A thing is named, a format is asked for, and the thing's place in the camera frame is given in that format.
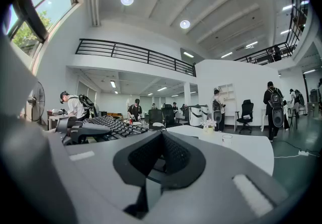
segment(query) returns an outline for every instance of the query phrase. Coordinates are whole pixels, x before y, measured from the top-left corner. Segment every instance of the black keyboard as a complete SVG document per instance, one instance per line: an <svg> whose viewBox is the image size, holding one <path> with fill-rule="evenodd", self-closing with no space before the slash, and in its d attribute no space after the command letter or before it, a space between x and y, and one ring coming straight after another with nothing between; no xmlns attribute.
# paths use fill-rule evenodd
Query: black keyboard
<svg viewBox="0 0 322 224"><path fill-rule="evenodd" d="M111 129L111 133L104 135L102 138L100 138L100 140L103 140L103 141L122 139L126 137L131 137L134 135L142 134L148 131L148 128L144 128L142 126L130 125L128 123L124 123L119 119L114 119L111 116L85 119L84 123L104 125L109 127Z"/></svg>

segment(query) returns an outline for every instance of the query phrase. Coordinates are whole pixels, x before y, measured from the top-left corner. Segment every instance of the floor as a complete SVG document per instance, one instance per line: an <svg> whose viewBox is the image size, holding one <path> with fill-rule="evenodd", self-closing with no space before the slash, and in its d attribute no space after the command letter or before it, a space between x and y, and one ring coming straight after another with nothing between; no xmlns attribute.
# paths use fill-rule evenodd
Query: floor
<svg viewBox="0 0 322 224"><path fill-rule="evenodd" d="M317 155L322 148L322 120L317 116L317 112L314 113L314 117L312 112L309 112L307 116L301 115L297 130L295 126L292 126L288 131L280 128L272 143L274 156L298 155L299 149L283 141L287 141L303 151L305 149L316 151L311 153ZM224 132L238 133L239 131L234 132L233 127L225 127ZM242 134L250 135L247 130L243 131ZM251 135L268 136L268 129L264 128L264 131L261 132L259 127L254 127ZM320 162L321 159L311 155L308 157L275 158L273 177L289 194L293 194L298 189L310 184Z"/></svg>

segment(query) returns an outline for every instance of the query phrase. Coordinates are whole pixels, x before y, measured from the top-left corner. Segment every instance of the railing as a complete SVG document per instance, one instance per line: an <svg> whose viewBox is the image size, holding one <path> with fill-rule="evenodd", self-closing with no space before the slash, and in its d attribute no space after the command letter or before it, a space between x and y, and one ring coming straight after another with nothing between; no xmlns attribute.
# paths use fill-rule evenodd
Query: railing
<svg viewBox="0 0 322 224"><path fill-rule="evenodd" d="M115 41L79 39L80 43L76 54L98 55L106 57L115 57L127 59L136 62L142 62L150 65L156 65L169 70L196 76L195 64L190 65L174 57L162 53Z"/></svg>
<svg viewBox="0 0 322 224"><path fill-rule="evenodd" d="M292 0L289 32L286 41L235 59L235 61L265 65L291 57L305 28L308 0Z"/></svg>

